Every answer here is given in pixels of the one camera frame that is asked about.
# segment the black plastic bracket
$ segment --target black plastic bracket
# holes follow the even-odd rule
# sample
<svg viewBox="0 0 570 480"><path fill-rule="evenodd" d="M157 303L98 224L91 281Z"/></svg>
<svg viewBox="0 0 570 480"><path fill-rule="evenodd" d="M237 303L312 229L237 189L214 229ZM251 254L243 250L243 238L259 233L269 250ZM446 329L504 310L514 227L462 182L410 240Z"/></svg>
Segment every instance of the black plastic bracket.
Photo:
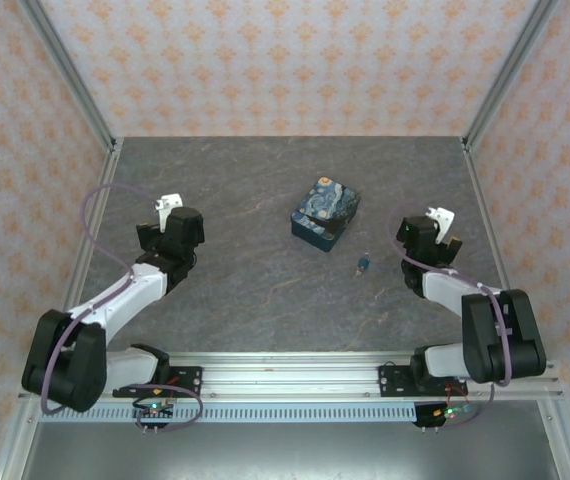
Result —
<svg viewBox="0 0 570 480"><path fill-rule="evenodd" d="M403 244L408 257L431 267L448 267L456 258L463 242L452 238L449 243L436 243L440 228L437 222L426 216L403 219L396 240ZM406 260L401 261L405 285L416 295L424 298L423 274L425 270Z"/></svg>
<svg viewBox="0 0 570 480"><path fill-rule="evenodd" d="M158 224L137 225L138 241L145 250L136 263L147 263L167 274L166 294L183 281L196 265L194 249L205 241L203 216L190 207L176 207L167 217L165 232Z"/></svg>
<svg viewBox="0 0 570 480"><path fill-rule="evenodd" d="M172 385L181 387L186 390L194 392L196 395L201 394L201 385L203 383L203 368L202 367L174 367L170 366L168 370L168 379L161 383L167 384L174 379ZM156 381L149 382L150 384L157 384ZM129 388L123 387L112 392L116 398L185 398L189 397L186 393L173 392L172 390L150 390L149 388Z"/></svg>
<svg viewBox="0 0 570 480"><path fill-rule="evenodd" d="M36 326L21 384L41 393L45 369L56 342L72 321L69 313L49 310ZM107 381L105 330L97 323L80 324L66 343L74 349L62 352L52 372L48 398L77 412L89 410L100 398Z"/></svg>
<svg viewBox="0 0 570 480"><path fill-rule="evenodd" d="M438 410L447 408L445 402L430 403L427 405L416 405L416 421L412 422L418 428L438 428L445 425L447 417L445 415L434 415Z"/></svg>
<svg viewBox="0 0 570 480"><path fill-rule="evenodd" d="M382 365L378 367L378 386L381 397L446 397L447 386L455 385L467 394L467 384L454 377L427 377L417 379L410 365ZM462 396L456 390L450 396Z"/></svg>

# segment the cable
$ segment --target cable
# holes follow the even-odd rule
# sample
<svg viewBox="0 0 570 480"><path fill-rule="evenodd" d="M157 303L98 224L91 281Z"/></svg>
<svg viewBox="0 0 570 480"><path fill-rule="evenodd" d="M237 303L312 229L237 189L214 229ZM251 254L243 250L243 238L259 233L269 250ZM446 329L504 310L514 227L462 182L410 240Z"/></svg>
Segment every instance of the cable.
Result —
<svg viewBox="0 0 570 480"><path fill-rule="evenodd" d="M425 210L425 208L423 208L422 206L420 206L416 203L405 203L405 204L402 204L402 205L400 205L400 206L398 206L392 210L389 217L387 218L387 235L390 239L392 247L401 256L401 258L403 260L405 260L406 262L411 263L412 265L414 265L418 268L422 268L423 270L427 270L428 272L439 273L441 275L446 275L449 277L456 278L457 280L460 280L460 281L470 285L471 287L478 288L481 292L483 292L485 295L487 295L489 297L489 300L492 303L492 307L494 308L494 315L496 316L496 320L498 321L499 334L501 337L501 346L503 349L503 357L505 359L505 377L498 384L501 387L506 387L507 385L509 385L509 382L512 379L512 358L511 358L510 351L509 351L509 341L507 338L507 328L505 327L505 319L503 318L503 312L501 311L501 306L498 303L498 300L496 300L496 296L487 286L483 285L480 282L475 282L474 280L466 277L465 275L461 275L458 272L452 272L452 271L442 269L442 268L432 267L430 265L427 265L425 263L421 263L417 260L414 260L413 258L408 257L405 254L405 252L403 252L402 248L398 245L394 236L390 233L390 225L391 225L392 217L395 217L397 212L401 208L405 209L407 207L418 207L418 208L421 208L423 211Z"/></svg>
<svg viewBox="0 0 570 480"><path fill-rule="evenodd" d="M140 410L149 409L150 408L149 405L145 405L141 402L144 402L145 400L150 400L150 399L153 399L155 403L159 401L159 397L157 397L156 395L148 395L145 397L139 397L136 400L134 400L132 402L132 407L138 408ZM160 398L160 400L161 400L161 404L162 404L162 400L167 400L167 398L163 397L163 398ZM161 406L160 408L158 406L154 407L154 404L152 404L152 406L151 406L151 410L157 410L158 412L163 412L163 411L165 411L167 409L171 409L171 408L173 408L173 405L169 405L169 404L167 404L165 406Z"/></svg>
<svg viewBox="0 0 570 480"><path fill-rule="evenodd" d="M101 190L105 190L106 188L120 188L122 190L128 190L132 193L135 193L139 196L142 196L142 197L150 200L151 202L156 203L154 198L151 195L149 195L147 192L140 190L136 187L132 187L131 185L123 184L123 183L104 183L104 184L99 185L98 187L90 190L87 193L87 195L85 195L85 198L83 198L83 202L81 203L80 217L81 217L81 222L83 224L83 230L85 232L85 237L87 238L87 240L89 240L89 242L92 244L92 246L96 250L102 252L103 254L105 254L109 258L111 258L112 260L115 260L119 264L123 265L127 269L129 275L127 276L127 278L125 279L125 282L123 282L123 284L120 287L118 287L116 290L114 290L109 295L106 295L104 298L102 298L101 300L96 302L91 307L82 311L76 318L74 318L71 321L71 323L67 326L67 328L63 331L63 334L58 339L58 342L56 342L56 345L54 346L54 349L52 350L52 354L49 357L49 362L47 362L47 368L45 369L45 375L43 376L43 386L41 387L41 410L42 410L43 414L45 414L45 415L53 415L55 413L60 412L61 410L63 410L65 408L65 406L61 405L57 408L51 409L47 405L47 397L49 395L49 387L50 387L50 384L52 382L52 374L54 373L54 367L56 366L56 361L58 360L58 357L61 353L61 350L63 349L63 346L65 345L65 342L67 341L67 339L72 334L74 329L81 323L81 321L83 319L87 318L97 308L102 307L107 302L109 302L112 299L119 296L121 293L123 293L125 290L127 290L129 288L129 286L132 284L132 282L134 281L134 270L132 270L132 267L125 260L123 260L121 257L119 257L116 253L114 253L114 252L110 251L109 249L107 249L106 247L103 247L102 245L100 245L96 241L96 239L94 238L92 233L89 231L89 226L87 225L87 219L85 218L85 211L87 210L87 205L88 205L90 199L94 195L96 195L98 192L100 192Z"/></svg>
<svg viewBox="0 0 570 480"><path fill-rule="evenodd" d="M467 394L463 391L463 389L461 387L459 387L458 385L453 385L453 384L447 384L445 386L445 389L448 391L448 397L451 397L451 391L452 390L456 390L464 399L467 403L469 403L469 398L467 398Z"/></svg>
<svg viewBox="0 0 570 480"><path fill-rule="evenodd" d="M453 425L443 425L442 427L440 427L439 429L442 428L456 428L456 427L460 427L461 425L465 425L468 424L469 422L474 421L475 419L477 419L481 413L483 413L485 410L487 410L487 407L489 407L492 402L494 401L494 393L495 393L495 389L494 389L494 384L491 383L490 384L490 390L489 390L489 399L487 400L487 403L485 403L485 405L482 405L481 407L478 408L478 410L476 410L472 416L467 417L465 420L463 420L462 422L458 422L455 423Z"/></svg>
<svg viewBox="0 0 570 480"><path fill-rule="evenodd" d="M167 382L167 384L168 384L168 385L174 385L176 382L178 382L178 379L179 379L179 378L180 378L180 377L174 377L174 378L172 378L169 382ZM170 399L174 398L174 392L172 392L172 393L169 394L169 398L170 398Z"/></svg>
<svg viewBox="0 0 570 480"><path fill-rule="evenodd" d="M166 426L165 428L162 428L160 430L156 430L157 433L158 432L171 432L174 430L178 430L180 428L188 427L189 425L192 425L199 418L201 418L203 416L203 410L205 408L205 406L203 405L203 400L201 400L201 397L199 397L196 393L194 393L191 390L188 390L186 388L176 387L174 385L154 385L154 384L134 384L134 385L128 385L125 388L139 388L139 389L147 389L147 390L156 390L156 389L172 390L176 393L184 393L187 396L192 397L194 400L196 400L198 402L198 412L196 413L196 415L194 415L192 418L190 418L186 422L172 423L172 424ZM143 415L148 413L150 410L151 410L151 408L147 407L144 410L140 410L138 412L138 414L136 415L136 426L138 428L140 428L141 430L143 430L143 432L145 432L145 430L147 430L147 427L145 427L145 425L143 424L141 419L142 419Z"/></svg>

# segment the patterned wallpaper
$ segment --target patterned wallpaper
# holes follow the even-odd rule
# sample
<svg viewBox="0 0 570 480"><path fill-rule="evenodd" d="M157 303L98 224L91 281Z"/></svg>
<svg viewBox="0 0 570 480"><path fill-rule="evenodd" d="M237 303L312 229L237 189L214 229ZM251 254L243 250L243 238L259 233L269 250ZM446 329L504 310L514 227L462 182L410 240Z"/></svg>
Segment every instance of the patterned wallpaper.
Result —
<svg viewBox="0 0 570 480"><path fill-rule="evenodd" d="M16 0L0 0L0 443L40 315L60 301L104 153Z"/></svg>
<svg viewBox="0 0 570 480"><path fill-rule="evenodd" d="M462 135L535 0L45 0L117 136Z"/></svg>
<svg viewBox="0 0 570 480"><path fill-rule="evenodd" d="M510 278L530 293L570 394L570 1L474 153Z"/></svg>

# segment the red wire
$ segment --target red wire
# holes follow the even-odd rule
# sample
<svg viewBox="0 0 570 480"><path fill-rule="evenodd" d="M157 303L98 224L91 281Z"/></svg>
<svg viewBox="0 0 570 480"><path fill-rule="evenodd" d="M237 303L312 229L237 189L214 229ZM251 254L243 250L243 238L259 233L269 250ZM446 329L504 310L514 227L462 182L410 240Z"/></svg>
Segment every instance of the red wire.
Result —
<svg viewBox="0 0 570 480"><path fill-rule="evenodd" d="M469 399L467 398L467 394L465 393L465 391L459 387L458 385L452 385L452 384L448 384L445 386L445 388L447 389L447 406L449 406L449 400L452 394L452 390L457 391L458 393L460 393L464 398L465 401L467 403L469 403Z"/></svg>
<svg viewBox="0 0 570 480"><path fill-rule="evenodd" d="M167 382L167 384L168 384L168 385L174 385L176 382L178 382L178 379L179 379L179 378L180 378L180 377L174 377L174 378L172 378L169 382ZM170 399L171 399L171 398L174 398L174 390L172 390L172 391L169 393L169 398L170 398Z"/></svg>

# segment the box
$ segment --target box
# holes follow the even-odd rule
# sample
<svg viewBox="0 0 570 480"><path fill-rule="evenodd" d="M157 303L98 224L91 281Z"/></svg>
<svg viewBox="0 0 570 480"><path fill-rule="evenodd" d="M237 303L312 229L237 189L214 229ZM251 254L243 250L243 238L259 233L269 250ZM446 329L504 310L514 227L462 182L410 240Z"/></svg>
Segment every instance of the box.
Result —
<svg viewBox="0 0 570 480"><path fill-rule="evenodd" d="M329 252L352 221L361 196L321 177L292 213L292 234Z"/></svg>

